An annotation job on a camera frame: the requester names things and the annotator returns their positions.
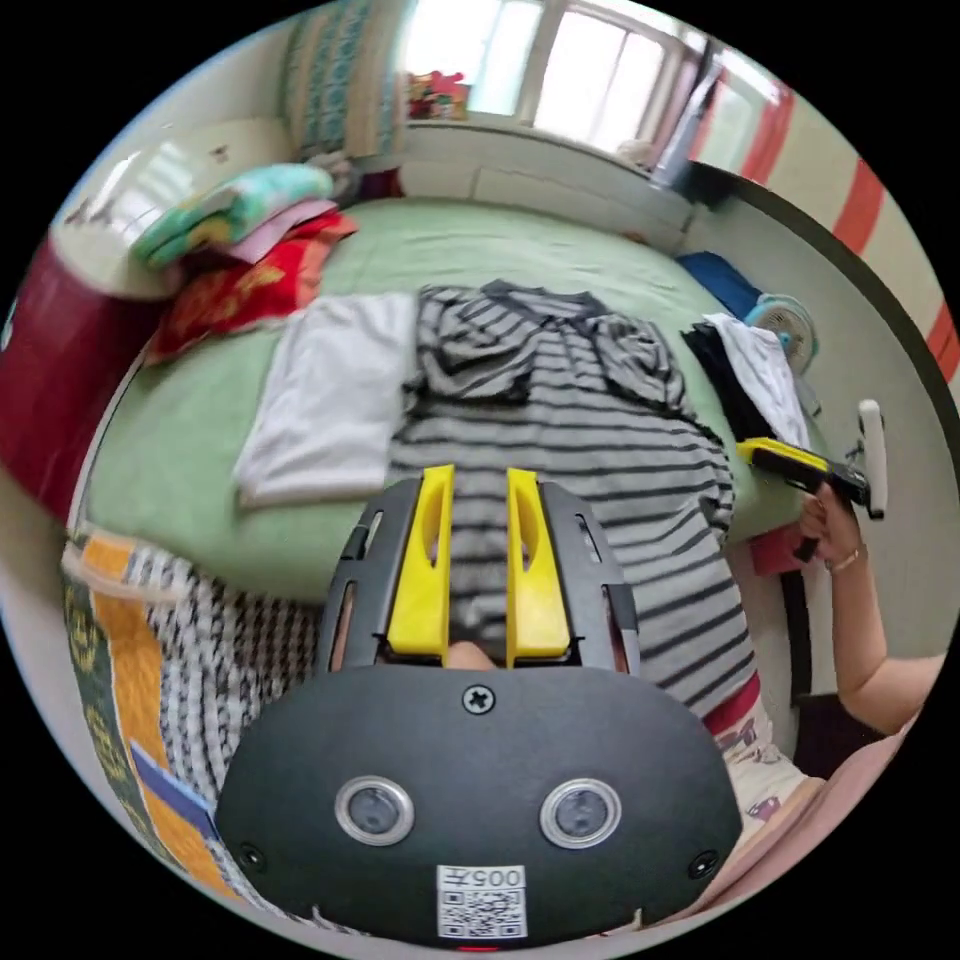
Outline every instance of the camera lens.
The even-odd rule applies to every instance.
[[[560,831],[581,840],[603,829],[607,822],[607,803],[595,790],[574,790],[558,804],[554,817]]]
[[[358,830],[381,836],[392,830],[400,820],[400,808],[386,790],[363,787],[347,804],[350,820]]]
[[[413,829],[413,801],[383,777],[357,777],[337,793],[334,814],[348,836],[372,847],[399,843]]]
[[[612,787],[599,780],[571,780],[544,800],[540,829],[554,846],[579,850],[606,840],[620,815],[620,798]]]

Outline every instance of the black cloth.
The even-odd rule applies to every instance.
[[[770,424],[733,372],[720,331],[712,323],[697,323],[681,336],[717,391],[734,440],[742,443],[755,437],[776,439]]]
[[[717,328],[711,323],[697,323],[681,336],[717,391],[720,406],[737,443],[757,437],[775,440],[770,424],[737,380]],[[813,683],[810,612],[803,574],[799,570],[781,573],[780,592],[783,595],[787,640],[790,644],[790,704],[796,706],[810,695]]]

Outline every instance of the qr code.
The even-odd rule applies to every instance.
[[[437,927],[457,940],[515,940],[527,936],[522,868],[440,867]]]

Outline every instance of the window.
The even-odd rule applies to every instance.
[[[471,112],[511,116],[542,12],[541,0],[420,0],[407,70],[462,73]]]
[[[652,139],[684,44],[705,42],[630,0],[419,0],[406,65],[462,73],[474,117],[613,152]]]
[[[565,13],[534,126],[612,153],[636,138],[664,52],[643,34],[588,13]]]
[[[730,73],[758,90],[768,100],[776,100],[779,97],[779,89],[773,76],[759,64],[754,63],[742,53],[735,53],[729,47],[724,49],[720,57],[724,67]]]

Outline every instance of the black border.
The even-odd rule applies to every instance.
[[[764,63],[842,129],[921,238],[948,302],[958,302],[950,143],[955,42],[939,8],[914,4],[909,17],[851,9],[843,19],[835,3],[791,10],[681,0],[659,6]],[[7,302],[63,200],[117,131],[197,64],[299,9],[286,0],[269,7],[171,0],[157,10],[17,8],[0,63]],[[904,346],[911,353],[916,345]],[[921,356],[929,358],[917,360],[924,376],[932,357]],[[906,559],[905,569],[909,576]],[[931,941],[949,934],[955,805],[946,781],[956,752],[952,699],[948,704],[955,661],[951,653],[916,727],[854,815],[770,888],[656,948],[657,955],[889,952],[920,931]],[[7,717],[3,863],[15,891],[4,926],[9,939],[83,944],[107,955],[157,946],[197,955],[316,955],[218,909],[152,863],[66,764],[6,644],[0,676]]]

